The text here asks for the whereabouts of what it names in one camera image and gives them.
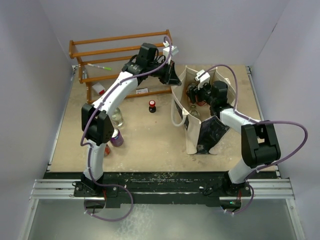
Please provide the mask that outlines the cream canvas tote bag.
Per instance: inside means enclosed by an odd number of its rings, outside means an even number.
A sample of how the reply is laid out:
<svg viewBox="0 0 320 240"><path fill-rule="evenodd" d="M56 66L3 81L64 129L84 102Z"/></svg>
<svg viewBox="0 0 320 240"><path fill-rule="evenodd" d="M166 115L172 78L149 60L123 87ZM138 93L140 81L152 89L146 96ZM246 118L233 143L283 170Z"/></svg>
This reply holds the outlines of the cream canvas tote bag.
<svg viewBox="0 0 320 240"><path fill-rule="evenodd" d="M230 127L223 124L217 116L211 116L210 106L196 105L198 116L191 114L192 103L187 97L187 87L195 83L198 71L185 65L178 74L180 86L172 86L171 121L185 132L186 152L193 154L218 154L220 141L229 132Z"/></svg>

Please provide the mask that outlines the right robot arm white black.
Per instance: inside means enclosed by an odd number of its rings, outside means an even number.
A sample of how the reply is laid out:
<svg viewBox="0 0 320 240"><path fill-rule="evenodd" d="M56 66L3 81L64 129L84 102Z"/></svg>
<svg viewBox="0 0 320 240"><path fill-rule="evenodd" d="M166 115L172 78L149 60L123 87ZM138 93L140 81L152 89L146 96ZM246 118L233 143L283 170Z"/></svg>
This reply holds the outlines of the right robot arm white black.
<svg viewBox="0 0 320 240"><path fill-rule="evenodd" d="M205 83L202 87L191 83L186 94L191 103L205 102L209 105L214 122L199 138L218 141L229 129L241 135L241 159L224 174L222 190L228 196L235 195L245 186L246 178L260 166L268 166L279 160L281 150L272 123L262 123L237 112L228 102L228 84L224 81Z"/></svg>

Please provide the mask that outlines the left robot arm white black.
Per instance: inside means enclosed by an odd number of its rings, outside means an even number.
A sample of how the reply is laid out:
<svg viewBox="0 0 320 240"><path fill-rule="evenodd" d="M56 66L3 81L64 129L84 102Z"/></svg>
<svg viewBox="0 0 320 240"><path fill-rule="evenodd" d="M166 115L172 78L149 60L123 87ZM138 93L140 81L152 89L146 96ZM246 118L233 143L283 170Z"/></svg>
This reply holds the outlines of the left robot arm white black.
<svg viewBox="0 0 320 240"><path fill-rule="evenodd" d="M125 97L149 76L158 78L164 85L179 86L175 63L171 59L178 48L164 42L162 57L156 56L158 48L150 43L143 43L139 52L127 62L111 87L94 103L84 104L81 108L81 128L83 131L80 144L88 146L86 169L81 176L85 190L91 196L98 196L103 191L104 151L112 138L114 127L111 117Z"/></svg>

